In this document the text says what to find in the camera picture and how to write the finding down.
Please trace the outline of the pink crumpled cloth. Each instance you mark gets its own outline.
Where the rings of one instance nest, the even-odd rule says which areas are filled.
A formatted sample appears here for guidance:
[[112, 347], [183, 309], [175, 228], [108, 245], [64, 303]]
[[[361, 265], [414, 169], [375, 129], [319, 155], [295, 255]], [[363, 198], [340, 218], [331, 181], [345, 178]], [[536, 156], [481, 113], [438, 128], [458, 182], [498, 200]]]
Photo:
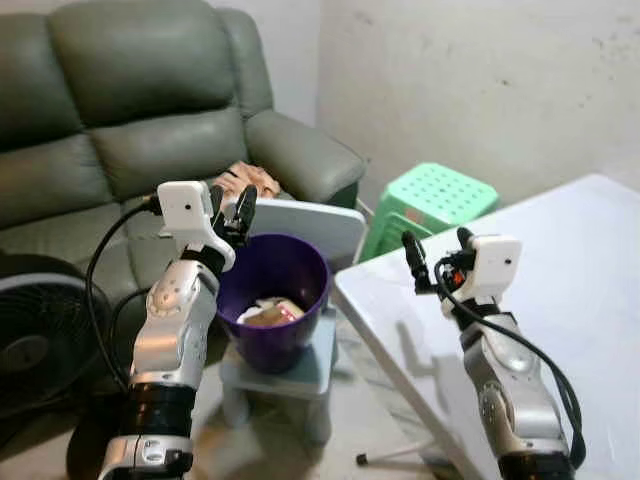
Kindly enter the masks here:
[[276, 198], [284, 193], [280, 184], [266, 170], [246, 163], [230, 165], [219, 177], [212, 179], [212, 186], [223, 192], [223, 205], [233, 204], [248, 187], [255, 188], [256, 195], [260, 198]]

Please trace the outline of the green leather sofa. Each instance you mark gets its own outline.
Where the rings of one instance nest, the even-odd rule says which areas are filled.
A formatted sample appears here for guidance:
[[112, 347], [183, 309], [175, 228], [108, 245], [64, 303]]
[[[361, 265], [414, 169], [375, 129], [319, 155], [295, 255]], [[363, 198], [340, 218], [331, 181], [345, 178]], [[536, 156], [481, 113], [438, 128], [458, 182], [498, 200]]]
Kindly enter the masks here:
[[280, 196], [355, 206], [364, 160], [274, 108], [247, 13], [205, 0], [95, 0], [0, 14], [0, 251], [86, 268], [168, 180], [243, 163]]

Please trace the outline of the black floor fan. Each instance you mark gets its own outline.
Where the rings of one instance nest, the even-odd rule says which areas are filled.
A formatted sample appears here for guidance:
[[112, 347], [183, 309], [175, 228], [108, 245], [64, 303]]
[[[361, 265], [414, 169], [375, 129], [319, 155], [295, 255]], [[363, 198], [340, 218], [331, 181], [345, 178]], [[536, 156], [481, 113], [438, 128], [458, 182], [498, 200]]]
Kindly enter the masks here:
[[0, 448], [37, 413], [123, 392], [102, 358], [111, 307], [70, 262], [0, 252]]

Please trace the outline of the white folding table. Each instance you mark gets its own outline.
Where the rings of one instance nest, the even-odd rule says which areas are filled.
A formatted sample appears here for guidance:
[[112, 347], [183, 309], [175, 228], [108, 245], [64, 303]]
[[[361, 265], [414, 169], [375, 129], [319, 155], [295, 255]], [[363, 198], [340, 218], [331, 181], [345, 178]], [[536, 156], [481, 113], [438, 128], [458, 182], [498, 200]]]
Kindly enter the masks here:
[[[577, 480], [640, 477], [639, 214], [634, 189], [586, 175], [470, 224], [524, 246], [500, 307], [576, 390], [588, 447]], [[403, 253], [340, 271], [333, 300], [428, 429], [426, 460], [500, 480], [460, 333], [435, 297], [413, 292]]]

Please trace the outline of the grey plastic chair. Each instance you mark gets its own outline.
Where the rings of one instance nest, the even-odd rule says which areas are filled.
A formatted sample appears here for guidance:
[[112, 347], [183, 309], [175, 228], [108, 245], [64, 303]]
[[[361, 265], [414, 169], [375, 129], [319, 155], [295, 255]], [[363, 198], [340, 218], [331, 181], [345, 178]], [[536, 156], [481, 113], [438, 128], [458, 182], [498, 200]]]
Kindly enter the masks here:
[[[364, 216], [347, 207], [261, 198], [257, 202], [250, 237], [285, 233], [310, 243], [329, 266], [332, 289], [334, 274], [355, 261], [366, 230]], [[330, 305], [328, 294], [328, 301], [320, 311], [319, 323], [311, 335], [310, 346], [293, 369], [279, 374], [265, 374], [253, 369], [238, 353], [228, 335], [229, 343], [219, 367], [223, 383], [221, 415], [224, 420], [233, 428], [246, 425], [251, 413], [247, 394], [273, 394], [296, 401], [292, 412], [300, 416], [300, 428], [308, 443], [328, 443], [332, 436], [329, 408], [332, 370], [338, 358], [335, 333], [340, 317], [342, 315], [337, 308]], [[224, 330], [219, 317], [218, 325]]]

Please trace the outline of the purple plastic rubbish bin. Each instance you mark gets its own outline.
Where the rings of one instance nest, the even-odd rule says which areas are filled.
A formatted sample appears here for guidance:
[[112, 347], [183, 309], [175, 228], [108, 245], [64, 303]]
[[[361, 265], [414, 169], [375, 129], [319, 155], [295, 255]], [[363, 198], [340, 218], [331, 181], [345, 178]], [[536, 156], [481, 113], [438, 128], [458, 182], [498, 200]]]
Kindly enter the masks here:
[[[237, 248], [230, 270], [221, 274], [216, 307], [221, 325], [244, 361], [265, 374], [293, 369], [310, 346], [328, 301], [330, 279], [324, 257], [301, 238], [264, 233]], [[247, 308], [269, 297], [292, 301], [303, 314], [280, 326], [238, 323]]]

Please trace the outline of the green plastic stool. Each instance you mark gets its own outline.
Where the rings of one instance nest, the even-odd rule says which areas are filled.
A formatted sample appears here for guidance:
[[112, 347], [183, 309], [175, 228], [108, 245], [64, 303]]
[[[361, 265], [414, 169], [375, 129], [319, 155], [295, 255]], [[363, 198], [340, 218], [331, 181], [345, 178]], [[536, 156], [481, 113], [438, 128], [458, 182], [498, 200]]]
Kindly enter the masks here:
[[489, 184], [448, 166], [417, 165], [384, 189], [358, 261], [398, 250], [406, 230], [421, 239], [461, 227], [494, 210], [499, 198]]

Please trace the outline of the crumpled paper trash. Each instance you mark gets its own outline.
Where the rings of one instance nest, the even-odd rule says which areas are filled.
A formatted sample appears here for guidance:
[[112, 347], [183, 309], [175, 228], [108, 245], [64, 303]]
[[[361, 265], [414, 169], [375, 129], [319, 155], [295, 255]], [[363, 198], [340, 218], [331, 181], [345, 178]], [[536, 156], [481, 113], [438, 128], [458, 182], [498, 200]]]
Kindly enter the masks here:
[[262, 326], [275, 328], [301, 320], [305, 316], [296, 302], [287, 297], [266, 297], [257, 300], [237, 317], [236, 323], [246, 326]]

